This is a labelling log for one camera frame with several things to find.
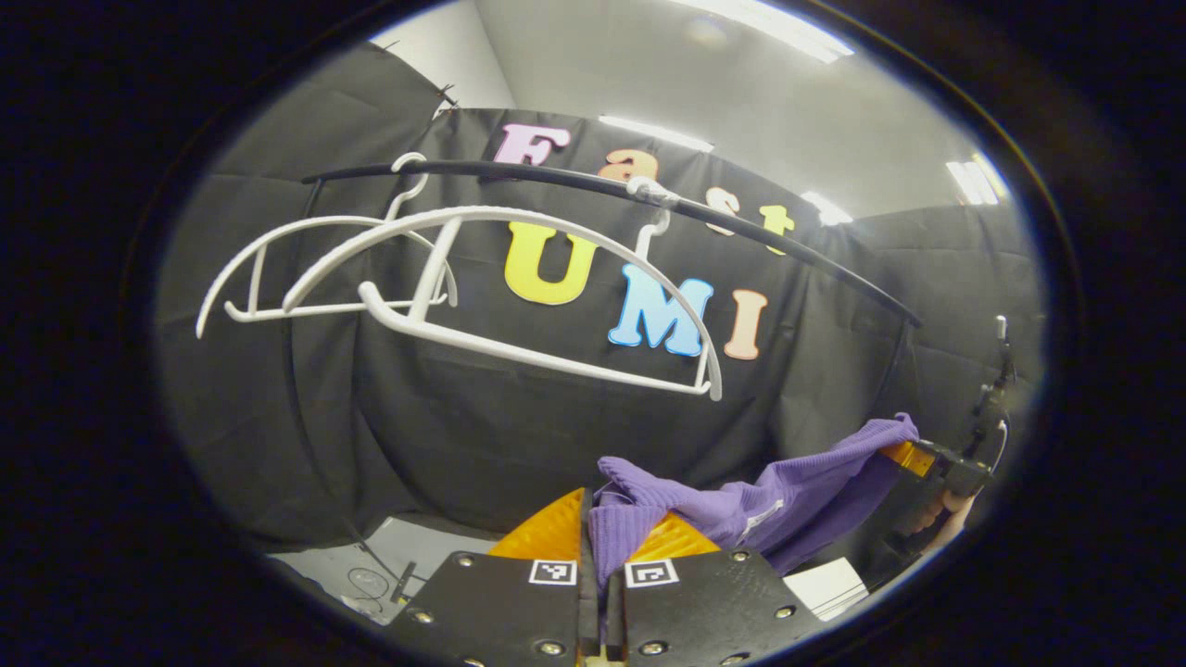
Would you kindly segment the purple knit cardigan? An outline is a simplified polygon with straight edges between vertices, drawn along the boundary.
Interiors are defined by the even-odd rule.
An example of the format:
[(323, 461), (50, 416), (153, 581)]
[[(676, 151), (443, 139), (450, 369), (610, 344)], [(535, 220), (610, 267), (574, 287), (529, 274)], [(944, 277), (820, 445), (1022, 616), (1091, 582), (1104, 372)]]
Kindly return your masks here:
[(780, 573), (806, 563), (859, 527), (898, 479), (901, 464), (884, 447), (916, 442), (910, 414), (865, 423), (822, 453), (772, 460), (753, 483), (696, 490), (618, 457), (598, 460), (606, 485), (589, 508), (589, 544), (598, 587), (674, 514), (722, 550), (755, 550)]

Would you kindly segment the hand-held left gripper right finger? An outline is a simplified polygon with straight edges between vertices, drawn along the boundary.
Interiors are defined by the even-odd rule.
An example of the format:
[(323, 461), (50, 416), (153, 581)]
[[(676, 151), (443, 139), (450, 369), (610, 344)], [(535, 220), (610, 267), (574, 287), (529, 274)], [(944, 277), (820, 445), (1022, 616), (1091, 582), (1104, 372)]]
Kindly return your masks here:
[(672, 512), (607, 580), (619, 667), (757, 667), (823, 625), (755, 550), (721, 550)]

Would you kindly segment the black backdrop cloth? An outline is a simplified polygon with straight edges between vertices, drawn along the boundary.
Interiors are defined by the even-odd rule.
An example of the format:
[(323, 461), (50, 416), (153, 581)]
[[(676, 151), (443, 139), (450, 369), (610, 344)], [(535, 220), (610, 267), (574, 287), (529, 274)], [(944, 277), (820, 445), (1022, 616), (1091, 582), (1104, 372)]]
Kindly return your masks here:
[[(302, 457), (296, 423), (363, 531), (415, 514), (508, 532), (551, 498), (601, 485), (604, 456), (715, 489), (898, 412), (924, 438), (958, 447), (997, 367), (999, 315), (1020, 371), (1001, 472), (1027, 455), (1048, 288), (1015, 208), (923, 207), (825, 225), (817, 208), (764, 176), (639, 132), (543, 112), (435, 109), (423, 75), (361, 44), (246, 123), (176, 220), (151, 326), (159, 390), (196, 474), (264, 550), (347, 540)], [(205, 291), (243, 246), (301, 217), (381, 217), (404, 186), (385, 174), (327, 182), (313, 195), (310, 176), (389, 166), (410, 151), (489, 160), (508, 136), (548, 169), (618, 179), (644, 170), (675, 193), (812, 246), (901, 300), (922, 329), (897, 352), (901, 318), (873, 298), (677, 215), (649, 258), (702, 305), (723, 371), (718, 402), (436, 345), (361, 309), (232, 320), (223, 305), (246, 303), (249, 262), (196, 333)]]

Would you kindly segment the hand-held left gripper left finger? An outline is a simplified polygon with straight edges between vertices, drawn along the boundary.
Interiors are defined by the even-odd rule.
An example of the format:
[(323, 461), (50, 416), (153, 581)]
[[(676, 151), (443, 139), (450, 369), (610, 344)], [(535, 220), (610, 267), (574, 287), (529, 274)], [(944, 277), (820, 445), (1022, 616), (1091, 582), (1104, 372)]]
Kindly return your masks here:
[(412, 667), (586, 667), (587, 493), (535, 512), (487, 553), (453, 550), (382, 639)]

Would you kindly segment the black clothes rack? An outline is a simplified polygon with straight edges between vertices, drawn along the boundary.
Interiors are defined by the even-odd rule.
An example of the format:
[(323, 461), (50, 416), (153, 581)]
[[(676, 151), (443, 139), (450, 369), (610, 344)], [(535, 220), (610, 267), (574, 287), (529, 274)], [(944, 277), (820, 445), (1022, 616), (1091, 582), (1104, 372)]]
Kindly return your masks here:
[[(649, 207), (629, 197), (629, 182), (575, 170), (426, 160), (398, 173), (542, 182)], [(790, 267), (796, 261), (890, 309), (904, 330), (919, 325), (901, 301), (808, 244), (784, 208), (764, 208), (757, 225), (680, 197), (671, 214), (731, 239), (723, 269), (714, 272), (719, 282), (758, 271), (771, 286), (803, 286)], [(639, 225), (629, 249), (658, 222), (652, 208), (655, 220)], [(650, 249), (645, 258), (652, 263)], [(729, 303), (713, 305), (714, 284), (694, 275), (675, 284), (714, 342), (723, 373), (719, 401), (550, 371), (402, 333), (407, 342), (380, 362), (381, 396), (410, 398), (412, 407), (378, 425), (395, 444), (420, 452), (404, 464), (412, 485), (428, 494), (436, 514), (508, 535), (528, 512), (570, 485), (594, 504), (607, 483), (598, 466), (602, 457), (631, 460), (690, 488), (696, 460), (729, 452), (750, 460), (750, 444), (771, 432), (766, 421), (774, 382), (788, 367), (789, 330), (763, 316), (764, 292), (737, 290)], [(668, 291), (601, 246), (533, 223), (463, 224), (429, 293), (426, 319), (670, 383), (693, 385), (699, 375), (699, 331)]]

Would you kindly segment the large ceiling light panel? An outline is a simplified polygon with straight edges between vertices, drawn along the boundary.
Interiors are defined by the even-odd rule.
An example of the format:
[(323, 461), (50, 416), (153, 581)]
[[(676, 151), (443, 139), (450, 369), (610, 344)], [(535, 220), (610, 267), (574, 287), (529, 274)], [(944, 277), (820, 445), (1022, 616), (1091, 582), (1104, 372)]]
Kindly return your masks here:
[(760, 0), (668, 1), (720, 15), (723, 19), (754, 28), (761, 34), (767, 34), (774, 42), (780, 42), (821, 63), (831, 64), (855, 55), (855, 51), (847, 46), (847, 43), (841, 42), (836, 34), (825, 32), (825, 30), (774, 7), (774, 5), (761, 4)]

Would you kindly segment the white plastic hanger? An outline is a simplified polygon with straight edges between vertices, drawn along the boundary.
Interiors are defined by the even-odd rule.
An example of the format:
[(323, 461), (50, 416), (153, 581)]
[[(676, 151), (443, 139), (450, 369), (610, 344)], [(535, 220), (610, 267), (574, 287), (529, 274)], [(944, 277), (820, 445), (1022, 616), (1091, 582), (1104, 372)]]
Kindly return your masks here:
[(412, 201), (416, 195), (422, 193), (426, 186), (428, 176), (423, 174), (419, 182), (416, 182), (409, 190), (404, 193), (394, 195), (394, 198), (388, 207), (388, 211), (378, 220), (378, 217), (365, 217), (357, 215), (345, 215), (345, 216), (325, 216), (325, 217), (313, 217), (312, 210), (323, 192), (323, 185), (332, 179), (346, 179), (353, 177), (363, 176), (394, 176), (401, 172), (401, 169), (410, 165), (412, 163), (425, 163), (427, 155), (419, 152), (408, 152), (406, 155), (401, 155), (391, 165), (380, 165), (377, 169), (353, 169), (343, 170), (343, 173), (338, 174), (325, 174), (315, 176), (312, 182), (312, 190), (310, 190), (308, 198), (306, 198), (302, 207), (302, 215), (296, 222), (289, 222), (278, 228), (266, 231), (259, 239), (246, 244), (246, 248), (241, 249), (232, 260), (229, 260), (224, 265), (223, 269), (219, 271), (219, 275), (213, 279), (208, 292), (204, 296), (198, 315), (196, 315), (195, 322), (195, 337), (196, 339), (202, 339), (205, 328), (208, 328), (208, 318), (215, 307), (216, 298), (223, 291), (223, 287), (229, 282), (230, 278), (235, 271), (240, 269), (240, 266), (246, 263), (247, 260), (251, 260), (251, 275), (248, 286), (248, 304), (246, 309), (238, 309), (232, 300), (228, 299), (221, 305), (225, 313), (237, 322), (263, 322), (263, 320), (292, 320), (292, 318), (310, 317), (310, 316), (321, 316), (321, 315), (343, 315), (361, 312), (365, 307), (361, 301), (344, 301), (334, 304), (323, 304), (313, 305), (313, 307), (296, 307), (292, 311), (283, 311), (283, 309), (259, 309), (259, 291), (261, 291), (262, 273), (264, 269), (266, 258), (270, 244), (274, 244), (280, 239), (285, 239), (292, 233), (296, 231), (310, 231), (310, 229), (321, 228), (326, 225), (359, 225), (365, 228), (374, 228), (381, 225), (385, 222), (391, 222), (398, 214), (398, 209), (407, 201)]
[[(429, 252), (426, 266), (421, 271), (420, 281), (412, 296), (410, 309), (407, 313), (401, 313), (396, 309), (389, 307), (381, 296), (378, 287), (374, 282), (361, 282), (357, 287), (361, 297), (361, 306), (380, 322), (385, 329), (407, 333), (412, 337), (436, 342), (445, 347), (460, 347), (463, 350), (484, 354), (491, 358), (512, 360), (527, 366), (549, 369), (550, 371), (562, 371), (580, 377), (588, 377), (606, 383), (638, 385), (638, 387), (657, 390), (670, 390), (687, 394), (687, 396), (708, 396), (712, 401), (723, 398), (723, 373), (720, 369), (718, 352), (710, 333), (706, 328), (702, 317), (693, 309), (693, 304), (680, 291), (676, 284), (648, 262), (645, 253), (650, 248), (650, 240), (657, 233), (663, 233), (669, 225), (670, 215), (676, 204), (681, 203), (680, 195), (671, 193), (657, 182), (645, 178), (635, 178), (626, 185), (629, 197), (640, 201), (649, 207), (657, 207), (659, 211), (658, 222), (652, 223), (639, 233), (635, 249), (629, 249), (626, 244), (611, 240), (604, 233), (592, 231), (588, 227), (580, 225), (568, 220), (559, 220), (547, 214), (525, 210), (525, 208), (505, 207), (452, 207), (433, 208), (423, 214), (414, 214), (403, 220), (387, 220), (381, 222), (371, 231), (363, 231), (359, 235), (347, 239), (343, 244), (334, 246), (334, 249), (323, 254), (321, 258), (305, 269), (305, 273), (296, 278), (296, 282), (285, 292), (281, 301), (281, 311), (289, 315), (308, 298), (319, 282), (323, 282), (331, 271), (338, 269), (345, 261), (361, 254), (361, 252), (372, 249), (375, 244), (384, 240), (401, 235), (410, 235), (412, 231), (422, 231), (428, 228), (440, 228), (440, 235)], [(525, 222), (550, 228), (551, 231), (570, 233), (576, 239), (601, 246), (607, 252), (621, 258), (630, 269), (640, 269), (655, 282), (659, 284), (672, 296), (688, 317), (690, 317), (696, 333), (700, 337), (699, 368), (693, 385), (677, 385), (670, 381), (652, 379), (627, 371), (616, 371), (604, 367), (592, 366), (578, 360), (557, 358), (557, 356), (538, 352), (528, 347), (506, 345), (506, 343), (490, 339), (476, 333), (464, 333), (455, 329), (444, 328), (426, 319), (431, 291), (435, 286), (436, 279), (444, 271), (449, 248), (454, 244), (458, 231), (467, 222)]]

